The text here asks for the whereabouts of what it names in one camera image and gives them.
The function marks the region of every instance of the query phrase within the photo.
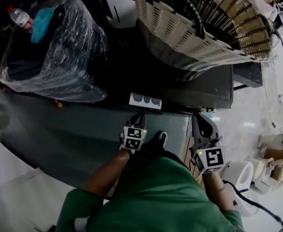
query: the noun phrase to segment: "plastic-wrapped bundle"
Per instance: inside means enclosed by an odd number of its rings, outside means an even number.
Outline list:
[[[94,85],[95,73],[106,67],[107,37],[81,0],[49,0],[54,8],[48,31],[34,44],[16,26],[0,64],[0,81],[16,92],[32,92],[70,102],[98,102],[106,92]]]

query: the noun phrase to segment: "green shirt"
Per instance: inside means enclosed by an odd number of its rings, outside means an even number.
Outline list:
[[[112,200],[79,189],[67,194],[58,232],[73,232],[76,218],[89,217],[89,232],[237,232],[237,211],[221,212],[192,174],[168,158],[129,162]]]

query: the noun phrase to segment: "hand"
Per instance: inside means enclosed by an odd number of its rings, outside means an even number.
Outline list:
[[[116,155],[116,158],[119,160],[129,160],[131,154],[129,153],[128,149],[120,149],[118,154]]]

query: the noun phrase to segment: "white object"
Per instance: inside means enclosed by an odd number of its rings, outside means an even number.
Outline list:
[[[162,100],[149,96],[131,93],[129,105],[142,106],[160,110],[162,107]]]
[[[218,171],[224,166],[225,153],[222,147],[198,149],[193,155],[193,159],[201,174]]]
[[[13,8],[12,6],[8,8],[7,12],[14,23],[22,27],[24,30],[31,32],[33,19],[29,16],[29,14],[21,9]]]
[[[275,179],[270,177],[271,169],[268,167],[268,164],[273,161],[273,158],[257,158],[250,159],[249,161],[252,161],[255,167],[253,175],[253,182],[255,187],[260,189],[263,193],[275,190],[279,184]]]
[[[252,178],[253,164],[249,161],[231,161],[222,173],[222,179],[234,184],[239,191],[249,189]],[[226,185],[225,188],[228,193],[234,194],[231,185]]]
[[[140,150],[147,135],[146,129],[124,126],[121,133],[122,148],[129,150]]]
[[[133,0],[100,0],[109,10],[106,17],[114,28],[132,28],[136,25],[137,11]]]
[[[222,173],[223,180],[231,182],[243,196],[258,203],[257,196],[249,190],[252,178],[253,163],[249,161],[231,161]],[[241,213],[241,215],[250,217],[258,212],[258,208],[241,199],[235,193],[231,185],[226,184],[225,188],[227,193],[229,193],[236,201],[237,205],[235,205],[235,208]]]
[[[283,95],[282,94],[278,95],[278,101],[280,101],[283,104]]]
[[[253,179],[257,179],[263,172],[265,162],[257,159],[248,159],[253,164]]]

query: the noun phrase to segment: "person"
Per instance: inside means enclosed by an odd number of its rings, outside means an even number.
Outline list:
[[[203,175],[206,194],[183,162],[164,150],[166,141],[167,133],[159,132],[135,154],[121,149],[83,189],[67,194],[56,231],[242,232],[219,174]]]
[[[254,8],[271,22],[275,21],[279,13],[275,1],[276,0],[250,0]]]

